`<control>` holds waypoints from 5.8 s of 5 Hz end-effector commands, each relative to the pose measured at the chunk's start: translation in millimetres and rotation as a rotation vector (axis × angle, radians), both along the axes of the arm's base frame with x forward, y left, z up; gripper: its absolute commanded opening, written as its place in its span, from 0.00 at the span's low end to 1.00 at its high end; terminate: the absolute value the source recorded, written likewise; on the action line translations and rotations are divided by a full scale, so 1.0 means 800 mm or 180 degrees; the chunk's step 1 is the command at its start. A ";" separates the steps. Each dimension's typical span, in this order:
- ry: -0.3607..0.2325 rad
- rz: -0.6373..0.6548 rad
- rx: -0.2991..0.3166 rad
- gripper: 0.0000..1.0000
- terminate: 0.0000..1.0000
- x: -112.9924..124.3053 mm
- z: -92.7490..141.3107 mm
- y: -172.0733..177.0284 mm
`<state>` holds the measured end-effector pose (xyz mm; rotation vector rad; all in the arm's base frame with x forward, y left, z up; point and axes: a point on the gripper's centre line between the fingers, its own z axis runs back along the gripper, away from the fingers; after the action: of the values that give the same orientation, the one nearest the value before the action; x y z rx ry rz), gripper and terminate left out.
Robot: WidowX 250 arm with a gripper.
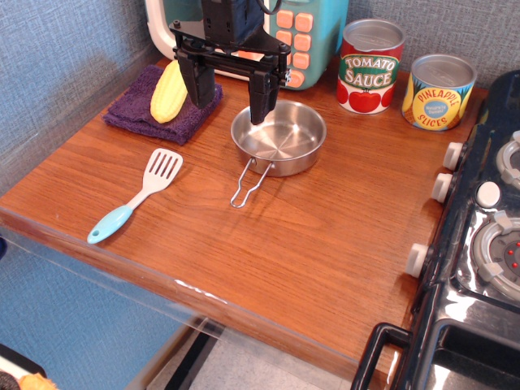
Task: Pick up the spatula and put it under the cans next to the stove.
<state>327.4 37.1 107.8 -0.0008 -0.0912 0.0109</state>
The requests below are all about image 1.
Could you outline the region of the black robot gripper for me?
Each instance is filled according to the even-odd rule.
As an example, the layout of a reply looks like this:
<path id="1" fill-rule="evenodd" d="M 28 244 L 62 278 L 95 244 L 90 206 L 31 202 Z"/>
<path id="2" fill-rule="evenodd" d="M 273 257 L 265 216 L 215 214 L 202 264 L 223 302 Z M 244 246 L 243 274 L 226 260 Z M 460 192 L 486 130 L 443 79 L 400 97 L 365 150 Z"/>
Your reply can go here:
<path id="1" fill-rule="evenodd" d="M 175 36 L 175 58 L 194 106 L 203 109 L 212 102 L 215 70 L 219 70 L 249 77 L 250 121 L 253 125 L 264 121 L 275 108 L 280 86 L 290 80 L 289 45 L 269 35 L 262 25 L 239 43 L 207 39 L 203 21 L 176 20 L 170 30 Z"/>

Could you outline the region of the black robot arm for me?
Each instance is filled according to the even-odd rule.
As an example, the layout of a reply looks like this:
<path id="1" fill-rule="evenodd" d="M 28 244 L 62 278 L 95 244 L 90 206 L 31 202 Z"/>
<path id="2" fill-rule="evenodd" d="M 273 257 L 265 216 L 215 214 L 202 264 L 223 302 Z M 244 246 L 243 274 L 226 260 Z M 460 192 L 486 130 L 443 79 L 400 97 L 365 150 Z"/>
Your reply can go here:
<path id="1" fill-rule="evenodd" d="M 215 95 L 215 71 L 249 80 L 252 124 L 260 124 L 275 109 L 280 87 L 289 75 L 290 46 L 264 29 L 269 10 L 262 1 L 203 1 L 199 21 L 176 20 L 175 59 L 191 102 L 206 107 Z"/>

